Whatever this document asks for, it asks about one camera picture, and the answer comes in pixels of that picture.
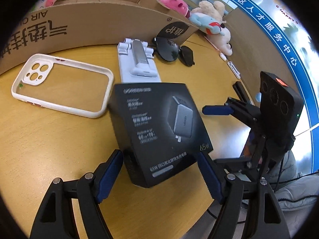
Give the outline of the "black charger box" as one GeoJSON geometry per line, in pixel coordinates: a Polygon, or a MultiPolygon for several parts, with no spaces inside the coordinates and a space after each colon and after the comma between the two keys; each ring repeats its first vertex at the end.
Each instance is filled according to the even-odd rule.
{"type": "Polygon", "coordinates": [[[108,102],[131,182],[151,188],[213,151],[201,115],[183,83],[116,84],[108,102]]]}

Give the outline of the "black sunglasses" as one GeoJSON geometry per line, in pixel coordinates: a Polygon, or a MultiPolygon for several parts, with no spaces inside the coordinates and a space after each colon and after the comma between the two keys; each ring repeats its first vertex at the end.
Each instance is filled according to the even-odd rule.
{"type": "Polygon", "coordinates": [[[163,37],[153,39],[157,54],[167,62],[174,62],[179,59],[185,66],[195,65],[194,53],[191,48],[177,45],[173,40],[163,37]]]}

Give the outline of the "large white phone stand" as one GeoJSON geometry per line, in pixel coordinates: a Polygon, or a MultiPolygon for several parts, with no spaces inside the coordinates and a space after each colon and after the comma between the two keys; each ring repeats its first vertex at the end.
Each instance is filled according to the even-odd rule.
{"type": "Polygon", "coordinates": [[[122,83],[160,83],[153,53],[147,42],[125,38],[117,45],[122,83]]]}

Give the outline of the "grey jacket sleeve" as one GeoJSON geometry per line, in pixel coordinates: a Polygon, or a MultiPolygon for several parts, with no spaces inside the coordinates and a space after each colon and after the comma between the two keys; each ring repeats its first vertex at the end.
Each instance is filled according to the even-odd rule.
{"type": "Polygon", "coordinates": [[[269,182],[284,212],[310,209],[318,200],[318,172],[298,172],[292,151],[287,151],[283,163],[272,169],[269,182]]]}

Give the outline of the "white earbuds case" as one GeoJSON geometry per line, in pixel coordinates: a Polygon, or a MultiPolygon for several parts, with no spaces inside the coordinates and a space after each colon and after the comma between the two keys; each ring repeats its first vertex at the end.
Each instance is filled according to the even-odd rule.
{"type": "Polygon", "coordinates": [[[219,54],[220,55],[220,58],[223,60],[223,61],[227,61],[227,58],[226,58],[226,56],[223,54],[223,53],[220,53],[219,54]]]}

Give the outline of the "white dog plush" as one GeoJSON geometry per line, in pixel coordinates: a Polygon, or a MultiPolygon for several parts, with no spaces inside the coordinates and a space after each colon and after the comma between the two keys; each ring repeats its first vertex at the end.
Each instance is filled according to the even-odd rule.
{"type": "Polygon", "coordinates": [[[231,34],[224,23],[221,24],[221,30],[224,35],[207,35],[208,40],[225,56],[232,55],[232,45],[230,44],[231,34]]]}

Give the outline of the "pink transparent pen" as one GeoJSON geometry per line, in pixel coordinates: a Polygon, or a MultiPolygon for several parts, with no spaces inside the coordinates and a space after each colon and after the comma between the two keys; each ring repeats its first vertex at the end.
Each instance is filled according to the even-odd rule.
{"type": "Polygon", "coordinates": [[[208,39],[207,36],[204,35],[203,37],[207,40],[207,42],[208,42],[210,45],[213,46],[213,48],[214,48],[217,52],[221,53],[221,51],[208,39]]]}

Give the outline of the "blue dolphin plush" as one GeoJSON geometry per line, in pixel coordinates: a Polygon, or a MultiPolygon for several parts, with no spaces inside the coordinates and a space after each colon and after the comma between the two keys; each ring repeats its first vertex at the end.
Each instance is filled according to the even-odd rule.
{"type": "Polygon", "coordinates": [[[210,17],[200,12],[194,12],[190,14],[189,20],[194,25],[196,25],[200,29],[200,31],[208,35],[220,34],[224,36],[224,32],[222,31],[221,24],[213,17],[210,17]]]}

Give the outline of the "cream bunny plush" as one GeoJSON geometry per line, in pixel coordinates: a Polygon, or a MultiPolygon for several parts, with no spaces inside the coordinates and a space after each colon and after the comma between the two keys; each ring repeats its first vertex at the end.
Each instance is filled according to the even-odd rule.
{"type": "Polygon", "coordinates": [[[192,9],[191,13],[199,12],[215,18],[220,23],[223,23],[223,16],[225,12],[225,5],[220,1],[214,1],[213,3],[209,1],[200,1],[198,7],[192,9]]]}

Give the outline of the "pink bear plush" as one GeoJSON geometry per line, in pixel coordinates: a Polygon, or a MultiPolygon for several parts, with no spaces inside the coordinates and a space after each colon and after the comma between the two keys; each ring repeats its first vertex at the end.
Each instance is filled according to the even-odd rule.
{"type": "Polygon", "coordinates": [[[166,8],[176,11],[186,18],[190,17],[189,7],[183,0],[159,0],[159,2],[166,8]]]}

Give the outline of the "white phone case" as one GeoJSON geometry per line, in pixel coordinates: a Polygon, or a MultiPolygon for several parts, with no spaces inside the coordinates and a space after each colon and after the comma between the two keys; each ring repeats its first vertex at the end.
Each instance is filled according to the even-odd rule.
{"type": "Polygon", "coordinates": [[[21,68],[11,94],[31,105],[95,119],[106,111],[113,82],[108,68],[37,53],[21,68]]]}

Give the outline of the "brown cardboard box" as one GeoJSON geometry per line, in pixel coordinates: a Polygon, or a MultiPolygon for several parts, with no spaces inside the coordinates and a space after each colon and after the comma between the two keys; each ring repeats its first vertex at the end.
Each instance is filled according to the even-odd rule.
{"type": "Polygon", "coordinates": [[[125,38],[151,42],[157,36],[182,44],[196,30],[159,0],[57,0],[20,20],[1,51],[1,72],[35,53],[117,44],[125,38]]]}

